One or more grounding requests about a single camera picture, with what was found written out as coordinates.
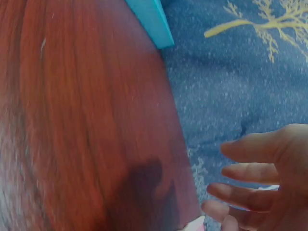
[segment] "yellow tree pattern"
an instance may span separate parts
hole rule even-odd
[[[289,42],[305,56],[308,64],[308,0],[279,0],[280,5],[285,9],[284,15],[279,17],[272,15],[270,8],[272,0],[252,0],[252,2],[258,6],[260,10],[258,15],[267,20],[266,23],[256,24],[243,19],[243,14],[238,11],[237,6],[228,1],[228,6],[224,9],[234,14],[238,19],[209,29],[204,33],[204,36],[208,38],[235,26],[251,25],[254,27],[257,36],[268,46],[269,59],[274,63],[274,54],[279,52],[278,44],[269,33],[269,29],[275,28],[282,40]],[[295,38],[285,32],[286,28],[294,30]]]

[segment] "wooden surface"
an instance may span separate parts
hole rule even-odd
[[[124,0],[0,0],[0,230],[199,215],[164,64]]]

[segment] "turquoise object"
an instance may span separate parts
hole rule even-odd
[[[126,0],[158,49],[174,45],[160,0]]]

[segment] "finger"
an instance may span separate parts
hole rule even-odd
[[[298,137],[305,139],[307,131],[308,125],[290,124],[277,131],[250,134],[238,141],[223,143],[221,151],[237,162],[278,164],[281,158],[288,156],[286,150],[292,141]]]
[[[245,230],[255,231],[264,222],[267,213],[257,213],[232,208],[218,201],[205,201],[202,210],[211,218],[222,223],[227,215],[235,217],[239,227]]]
[[[223,143],[221,152],[237,162],[274,163],[277,132],[249,134],[244,138]]]
[[[221,231],[239,231],[237,220],[234,217],[227,215],[221,224]]]
[[[280,183],[280,177],[274,164],[233,164],[224,167],[221,173],[225,177],[239,181],[270,185]]]
[[[228,204],[255,212],[268,212],[277,195],[277,191],[248,189],[222,183],[210,184],[207,192]]]

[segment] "hand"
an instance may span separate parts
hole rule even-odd
[[[221,145],[230,159],[241,162],[222,170],[234,180],[279,184],[277,191],[262,191],[213,183],[207,191],[236,209],[206,201],[202,209],[223,224],[224,231],[308,231],[308,125],[292,124],[278,131],[251,134]]]

